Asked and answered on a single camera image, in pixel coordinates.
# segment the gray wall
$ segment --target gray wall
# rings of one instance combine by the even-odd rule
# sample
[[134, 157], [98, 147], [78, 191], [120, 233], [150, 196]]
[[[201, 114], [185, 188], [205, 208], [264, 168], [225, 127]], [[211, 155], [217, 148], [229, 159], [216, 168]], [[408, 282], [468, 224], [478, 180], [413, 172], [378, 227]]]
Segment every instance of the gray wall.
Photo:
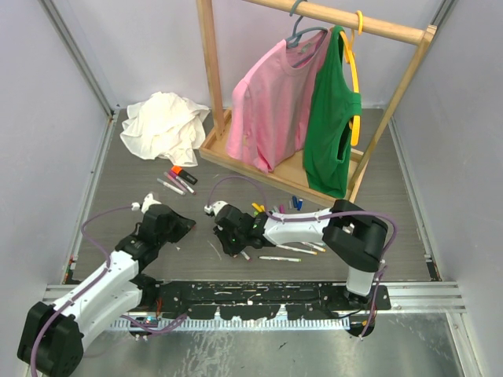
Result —
[[396, 112], [435, 256], [503, 375], [503, 2], [458, 2]]
[[[315, 0], [348, 12], [426, 28], [440, 0]], [[55, 0], [112, 106], [162, 90], [209, 104], [196, 0]], [[214, 0], [223, 98], [297, 18], [241, 0]], [[304, 19], [300, 30], [322, 25]], [[373, 35], [355, 44], [362, 100], [386, 104], [413, 47]]]
[[0, 5], [0, 375], [20, 375], [28, 309], [57, 283], [106, 117], [39, 3]]

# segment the clothing rack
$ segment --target clothing rack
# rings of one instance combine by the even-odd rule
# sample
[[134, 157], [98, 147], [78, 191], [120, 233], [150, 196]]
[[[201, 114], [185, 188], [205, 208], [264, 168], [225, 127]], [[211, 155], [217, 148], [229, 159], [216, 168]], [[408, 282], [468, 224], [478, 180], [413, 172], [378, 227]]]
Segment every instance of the clothing rack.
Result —
[[[285, 12], [290, 12], [293, 4], [295, 3], [294, 0], [244, 1], [267, 6], [269, 8], [279, 9]], [[232, 110], [230, 108], [224, 110], [222, 106], [222, 91], [220, 88], [220, 73], [218, 70], [218, 54], [212, 0], [196, 0], [196, 2], [214, 121], [213, 129], [200, 147], [201, 156], [213, 163], [217, 163], [218, 165], [235, 170], [258, 181], [262, 181], [279, 189], [291, 192], [304, 199], [311, 200], [323, 206], [332, 206], [334, 198], [309, 188], [306, 172], [303, 169], [303, 151], [298, 151], [295, 155], [279, 164], [273, 172], [268, 174], [264, 174], [255, 167], [242, 163], [236, 159], [232, 159], [227, 155], [227, 132], [230, 128]], [[301, 2], [297, 6], [295, 14], [358, 30], [358, 16], [356, 13], [344, 12], [342, 10], [329, 8], [312, 2]], [[396, 41], [409, 43], [417, 47], [409, 66], [403, 74], [402, 80], [391, 97], [383, 118], [381, 119], [369, 146], [364, 152], [358, 151], [354, 148], [351, 149], [351, 162], [349, 167], [347, 194], [345, 198], [351, 202], [354, 202], [356, 199], [360, 184], [362, 183], [363, 175], [365, 174], [365, 169], [370, 156], [377, 146], [377, 142], [386, 129], [388, 122], [393, 116], [398, 103], [402, 99], [407, 86], [414, 77], [414, 74], [423, 60], [424, 55], [428, 51], [428, 47], [435, 36], [436, 27], [429, 25], [426, 30], [421, 30], [364, 16], [362, 31], [394, 39]]]

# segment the pink shirt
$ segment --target pink shirt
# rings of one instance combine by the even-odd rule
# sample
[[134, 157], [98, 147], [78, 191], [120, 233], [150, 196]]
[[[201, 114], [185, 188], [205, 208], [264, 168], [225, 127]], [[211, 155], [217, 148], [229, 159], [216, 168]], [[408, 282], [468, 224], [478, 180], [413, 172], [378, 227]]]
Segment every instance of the pink shirt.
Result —
[[[323, 35], [320, 31], [292, 49], [280, 41], [237, 84], [229, 156], [266, 173], [303, 148], [314, 80], [330, 42], [330, 31], [322, 40]], [[312, 53], [301, 67], [293, 67]]]

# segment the garment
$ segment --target garment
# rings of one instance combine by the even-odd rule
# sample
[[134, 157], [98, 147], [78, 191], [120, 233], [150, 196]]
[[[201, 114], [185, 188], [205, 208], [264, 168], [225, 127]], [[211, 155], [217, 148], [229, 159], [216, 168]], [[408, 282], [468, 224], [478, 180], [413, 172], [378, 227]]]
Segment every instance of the garment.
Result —
[[203, 121], [209, 108], [174, 93], [154, 93], [147, 101], [127, 107], [128, 120], [120, 134], [124, 145], [141, 159], [169, 159], [180, 167], [195, 167], [206, 137]]
[[[314, 80], [329, 40], [329, 31], [292, 49], [282, 40], [237, 84], [226, 145], [229, 156], [266, 173], [303, 148]], [[312, 53], [302, 66], [293, 67]]]
[[342, 70], [341, 27], [335, 27], [323, 67], [316, 76], [309, 127], [304, 147], [304, 168], [309, 187], [343, 198], [351, 159], [349, 120], [362, 113], [362, 97], [346, 84]]

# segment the wooden rod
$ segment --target wooden rod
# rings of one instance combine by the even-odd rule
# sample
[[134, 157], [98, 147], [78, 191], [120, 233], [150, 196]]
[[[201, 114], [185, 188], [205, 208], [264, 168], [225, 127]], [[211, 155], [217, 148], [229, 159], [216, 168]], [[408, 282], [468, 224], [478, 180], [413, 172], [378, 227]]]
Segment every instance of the wooden rod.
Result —
[[372, 155], [374, 149], [376, 148], [377, 142], [379, 141], [384, 130], [386, 129], [387, 124], [389, 123], [391, 117], [395, 113], [395, 110], [398, 104], [400, 103], [403, 94], [406, 92], [406, 89], [409, 86], [410, 81], [414, 77], [414, 74], [416, 73], [421, 61], [424, 58], [424, 55], [428, 51], [428, 47], [430, 46], [430, 43], [433, 37], [435, 36], [436, 30], [437, 30], [436, 26], [430, 25], [428, 26], [426, 31], [423, 32], [423, 38], [421, 39], [421, 43], [419, 44], [419, 46], [417, 46], [416, 52], [409, 63], [409, 67], [407, 67], [406, 72], [403, 74], [402, 81], [398, 84], [395, 92], [393, 93], [393, 97], [391, 97], [391, 101], [387, 106], [386, 111], [384, 112], [383, 118], [381, 119], [379, 126], [377, 127], [377, 130], [374, 133], [372, 140], [369, 143], [369, 146], [367, 147], [367, 150], [365, 151], [365, 153], [363, 153], [363, 157], [360, 160], [358, 166], [356, 167], [356, 170], [353, 173], [353, 177], [351, 177], [351, 180], [348, 185], [349, 188], [354, 187], [356, 181], [358, 180], [358, 177], [364, 171], [365, 166], [370, 159], [370, 156]]
[[226, 123], [223, 116], [222, 89], [220, 88], [215, 22], [213, 20], [213, 4], [211, 0], [196, 1], [197, 13], [199, 14], [199, 28], [203, 41], [207, 86], [210, 90], [213, 127], [216, 129], [217, 139], [220, 140], [223, 136]]
[[[245, 0], [253, 4], [264, 5], [269, 8], [290, 12], [295, 0]], [[295, 11], [300, 16], [313, 18], [328, 22], [330, 24], [349, 27], [358, 30], [358, 16], [355, 13], [344, 12], [342, 10], [329, 8], [312, 2], [301, 2]], [[381, 37], [394, 39], [396, 41], [419, 45], [423, 37], [424, 30], [413, 27], [393, 24], [391, 22], [377, 20], [363, 16], [363, 32]]]

